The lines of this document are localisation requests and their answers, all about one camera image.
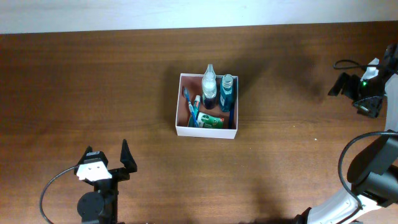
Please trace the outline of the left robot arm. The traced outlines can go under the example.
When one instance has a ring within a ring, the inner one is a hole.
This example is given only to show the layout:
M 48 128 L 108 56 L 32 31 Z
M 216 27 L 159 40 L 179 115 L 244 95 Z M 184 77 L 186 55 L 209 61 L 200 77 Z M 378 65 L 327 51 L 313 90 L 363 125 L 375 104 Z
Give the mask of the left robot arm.
M 82 223 L 118 222 L 118 184 L 129 180 L 130 174 L 137 172 L 137 164 L 125 139 L 122 141 L 120 162 L 122 167 L 108 169 L 104 152 L 93 151 L 91 146 L 86 148 L 74 170 L 79 180 L 93 187 L 93 191 L 81 196 L 77 204 Z

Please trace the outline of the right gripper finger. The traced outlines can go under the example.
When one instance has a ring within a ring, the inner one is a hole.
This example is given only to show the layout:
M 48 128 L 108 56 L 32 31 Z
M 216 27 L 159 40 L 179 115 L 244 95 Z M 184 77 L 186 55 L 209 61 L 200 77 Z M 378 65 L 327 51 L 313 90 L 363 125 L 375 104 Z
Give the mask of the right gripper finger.
M 339 93 L 345 96 L 353 96 L 354 76 L 345 72 L 341 73 L 328 92 L 329 96 L 338 96 Z
M 369 118 L 377 118 L 382 108 L 382 101 L 382 96 L 372 96 L 355 101 L 353 106 L 357 109 L 357 114 L 361 114 Z

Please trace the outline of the clear pump soap bottle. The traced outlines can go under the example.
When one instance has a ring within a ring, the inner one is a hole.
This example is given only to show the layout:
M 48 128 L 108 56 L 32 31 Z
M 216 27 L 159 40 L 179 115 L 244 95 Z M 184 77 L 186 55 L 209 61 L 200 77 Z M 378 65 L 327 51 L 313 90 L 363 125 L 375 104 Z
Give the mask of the clear pump soap bottle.
M 216 74 L 212 64 L 208 64 L 201 81 L 203 106 L 211 110 L 216 106 L 217 83 Z

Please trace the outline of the blue white toothbrush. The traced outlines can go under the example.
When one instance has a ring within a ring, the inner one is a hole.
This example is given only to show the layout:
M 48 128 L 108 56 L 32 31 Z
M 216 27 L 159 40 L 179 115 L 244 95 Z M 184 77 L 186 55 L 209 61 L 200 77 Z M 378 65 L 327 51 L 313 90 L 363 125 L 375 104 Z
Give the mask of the blue white toothbrush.
M 191 113 L 192 120 L 193 120 L 193 123 L 194 123 L 194 127 L 198 128 L 199 125 L 198 125 L 198 122 L 197 122 L 197 119 L 196 119 L 196 116 L 195 116 L 193 105 L 192 105 L 192 103 L 190 101 L 189 91 L 185 87 L 183 87 L 183 95 L 187 99 L 188 109 L 189 109 L 189 111 Z

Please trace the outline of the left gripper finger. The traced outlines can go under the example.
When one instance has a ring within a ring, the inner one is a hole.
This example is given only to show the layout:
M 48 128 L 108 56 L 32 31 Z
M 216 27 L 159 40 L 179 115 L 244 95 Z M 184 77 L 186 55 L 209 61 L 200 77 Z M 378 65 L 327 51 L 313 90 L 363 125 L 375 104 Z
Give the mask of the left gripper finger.
M 137 164 L 129 150 L 129 146 L 126 139 L 123 139 L 120 162 L 123 163 L 125 169 L 129 173 L 137 172 Z
M 88 146 L 88 147 L 86 148 L 85 152 L 83 153 L 81 159 L 80 159 L 80 160 L 78 161 L 78 163 L 76 164 L 76 166 L 82 165 L 82 164 L 84 163 L 84 160 L 86 159 L 87 154 L 88 154 L 88 153 L 91 153 L 91 152 L 93 152 L 93 149 L 92 149 L 91 146 Z

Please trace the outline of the toothpaste tube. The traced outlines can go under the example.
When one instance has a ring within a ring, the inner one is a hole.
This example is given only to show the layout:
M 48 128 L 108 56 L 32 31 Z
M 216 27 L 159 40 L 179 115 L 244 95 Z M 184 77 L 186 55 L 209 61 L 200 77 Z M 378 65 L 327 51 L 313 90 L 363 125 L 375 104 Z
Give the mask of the toothpaste tube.
M 197 95 L 195 97 L 195 100 L 192 103 L 193 114 L 191 114 L 190 117 L 189 117 L 188 127 L 191 127 L 191 128 L 198 128 L 199 127 L 199 124 L 198 124 L 198 121 L 197 121 L 197 117 L 198 117 L 200 102 L 201 102 L 201 96 Z

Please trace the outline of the blue disposable razor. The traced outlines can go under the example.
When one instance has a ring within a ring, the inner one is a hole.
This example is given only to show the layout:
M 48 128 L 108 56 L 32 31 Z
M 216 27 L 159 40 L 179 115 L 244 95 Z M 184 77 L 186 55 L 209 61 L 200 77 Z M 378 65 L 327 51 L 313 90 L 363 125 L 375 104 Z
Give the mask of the blue disposable razor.
M 230 108 L 230 111 L 229 111 L 228 128 L 229 129 L 234 129 L 234 103 L 231 104 L 231 108 Z

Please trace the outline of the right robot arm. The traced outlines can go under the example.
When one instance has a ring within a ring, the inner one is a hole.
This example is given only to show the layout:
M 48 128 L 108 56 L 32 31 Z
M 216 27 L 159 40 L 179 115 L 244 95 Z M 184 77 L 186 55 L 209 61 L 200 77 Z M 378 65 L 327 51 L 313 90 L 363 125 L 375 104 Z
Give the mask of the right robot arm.
M 397 44 L 388 45 L 382 59 L 375 58 L 364 65 L 343 59 L 335 62 L 333 68 L 343 73 L 328 94 L 347 96 L 359 114 L 370 118 L 379 116 L 385 101 L 385 128 L 357 136 L 344 147 L 338 160 L 342 189 L 321 205 L 298 214 L 293 223 L 357 223 L 360 216 L 397 203 Z M 352 160 L 343 175 L 348 149 L 371 136 L 376 140 Z

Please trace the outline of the green soap packet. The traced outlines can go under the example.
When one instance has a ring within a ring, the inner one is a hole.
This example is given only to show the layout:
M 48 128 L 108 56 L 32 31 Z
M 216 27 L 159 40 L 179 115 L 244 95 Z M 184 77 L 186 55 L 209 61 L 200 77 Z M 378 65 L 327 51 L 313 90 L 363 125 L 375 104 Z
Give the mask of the green soap packet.
M 199 112 L 197 123 L 200 128 L 222 129 L 224 119 Z

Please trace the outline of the blue mouthwash bottle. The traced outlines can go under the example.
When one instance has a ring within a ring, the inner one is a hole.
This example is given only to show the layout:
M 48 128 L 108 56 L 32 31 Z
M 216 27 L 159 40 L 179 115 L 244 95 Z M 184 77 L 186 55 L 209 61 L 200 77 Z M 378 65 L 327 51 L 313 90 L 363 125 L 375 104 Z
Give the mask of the blue mouthwash bottle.
M 233 102 L 234 78 L 230 74 L 222 77 L 220 83 L 220 108 L 222 112 L 229 112 Z

